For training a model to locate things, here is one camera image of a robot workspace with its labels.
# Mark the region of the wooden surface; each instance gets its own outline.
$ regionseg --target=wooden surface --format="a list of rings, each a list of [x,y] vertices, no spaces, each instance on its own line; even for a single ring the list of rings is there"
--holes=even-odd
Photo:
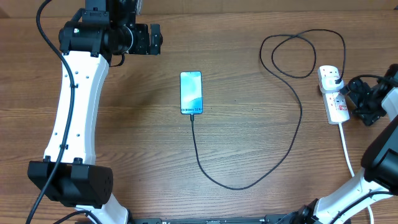
[[[44,0],[0,0],[11,18],[33,18]],[[85,6],[83,0],[54,0],[44,17],[71,17]],[[225,12],[288,12],[393,10],[398,0],[144,0],[142,14],[209,14]]]
[[[66,21],[43,19],[56,44]],[[338,127],[327,123],[314,73],[304,80],[286,78],[303,103],[303,120],[285,162],[248,190],[213,184],[197,166],[189,117],[179,112],[179,74],[203,73],[204,114],[196,117],[195,128],[204,169],[223,184],[242,187],[285,154],[299,118],[290,90],[260,66],[263,38],[332,29],[346,39],[346,81],[364,73],[383,75],[398,59],[396,11],[141,16],[138,21],[161,24],[162,55],[129,55],[124,66],[111,68],[99,102],[95,140],[97,164],[112,168],[113,192],[134,217],[287,213],[332,193],[349,179]],[[33,19],[1,19],[0,28],[0,223],[24,223],[39,192],[27,178],[27,166],[41,160],[49,141],[61,64]],[[317,66],[341,68],[337,36],[316,32],[306,37],[318,50]],[[266,64],[281,40],[265,45]],[[313,54],[305,42],[292,40],[275,59],[285,71],[304,75]],[[387,123],[382,118],[366,128],[351,118],[344,124],[355,170]],[[396,198],[372,208],[376,223],[396,223]],[[45,198],[34,223],[52,223],[70,212]],[[368,214],[356,215],[353,222],[367,223]]]

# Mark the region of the white charger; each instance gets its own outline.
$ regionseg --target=white charger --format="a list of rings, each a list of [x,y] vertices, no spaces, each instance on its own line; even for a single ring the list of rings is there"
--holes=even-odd
[[[344,87],[344,81],[336,83],[340,78],[338,69],[331,65],[323,65],[318,69],[318,78],[329,124],[349,120],[345,97],[339,92]]]

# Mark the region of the wall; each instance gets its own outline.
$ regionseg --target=wall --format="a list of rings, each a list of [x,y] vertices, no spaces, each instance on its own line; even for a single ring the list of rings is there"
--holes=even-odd
[[[0,0],[0,17],[35,17],[43,0]],[[54,0],[43,16],[72,16],[84,0]],[[144,0],[143,14],[393,9],[398,0]]]

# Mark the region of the phone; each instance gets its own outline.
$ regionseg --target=phone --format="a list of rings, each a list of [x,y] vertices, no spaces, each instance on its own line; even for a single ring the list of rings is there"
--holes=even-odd
[[[180,74],[181,114],[203,113],[201,72],[182,72]]]

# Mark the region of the smartphone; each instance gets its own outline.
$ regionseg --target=smartphone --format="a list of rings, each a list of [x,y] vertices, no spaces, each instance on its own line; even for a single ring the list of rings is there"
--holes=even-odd
[[[182,72],[180,74],[181,114],[203,113],[201,94],[201,72]]]

